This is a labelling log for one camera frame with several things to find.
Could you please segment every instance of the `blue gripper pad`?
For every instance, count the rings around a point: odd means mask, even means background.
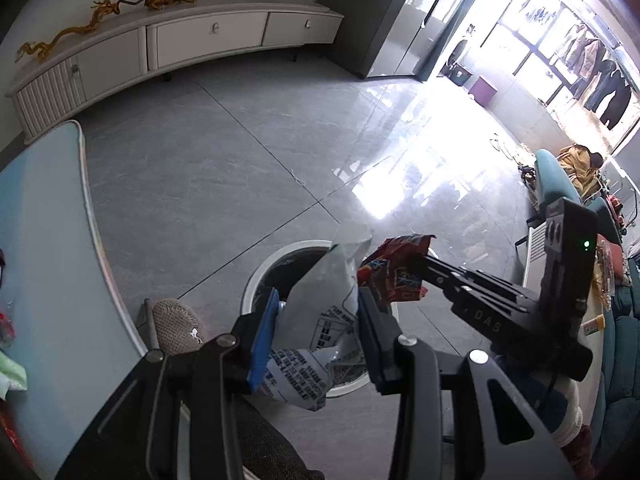
[[[269,301],[262,314],[258,331],[255,333],[254,344],[251,346],[251,368],[247,382],[252,392],[258,389],[264,377],[264,371],[269,361],[271,342],[273,341],[273,329],[278,315],[280,295],[276,288],[271,289]]]

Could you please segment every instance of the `purple box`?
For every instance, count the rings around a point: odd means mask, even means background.
[[[469,93],[476,99],[476,103],[483,108],[487,108],[489,101],[491,101],[497,91],[497,88],[489,83],[484,77],[480,76],[478,81],[476,81],[471,87],[471,90],[469,90]]]

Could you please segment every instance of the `teal sofa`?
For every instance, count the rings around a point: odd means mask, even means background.
[[[591,418],[596,469],[613,456],[640,415],[640,280],[635,261],[629,260],[629,268],[632,293],[619,298],[616,288],[614,305],[604,313],[602,373]]]
[[[556,158],[547,150],[536,152],[536,194],[540,216],[560,197],[580,203],[580,196]],[[585,204],[598,215],[598,232],[622,245],[616,223],[602,197]],[[591,419],[592,461],[601,468],[613,456],[640,415],[640,278],[629,260],[633,286],[616,286],[611,310],[605,311],[606,329],[602,373]]]
[[[547,206],[559,198],[564,197],[572,202],[580,203],[580,195],[551,152],[538,150],[534,167],[536,170],[536,195],[542,220],[546,218]],[[603,197],[599,196],[591,200],[585,204],[585,207],[598,215],[598,232],[609,242],[621,246],[622,240],[616,228],[616,222]]]

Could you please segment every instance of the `blue table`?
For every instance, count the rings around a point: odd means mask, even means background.
[[[0,301],[14,300],[6,352],[27,370],[9,392],[36,473],[52,479],[146,348],[100,244],[80,125],[67,121],[0,173]]]

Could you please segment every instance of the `cabinet drawer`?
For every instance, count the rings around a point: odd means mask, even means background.
[[[158,68],[225,50],[259,46],[266,12],[208,14],[158,25]]]
[[[322,14],[270,12],[263,46],[333,43],[342,18]]]
[[[78,53],[80,79],[87,100],[139,77],[138,30],[130,30]]]

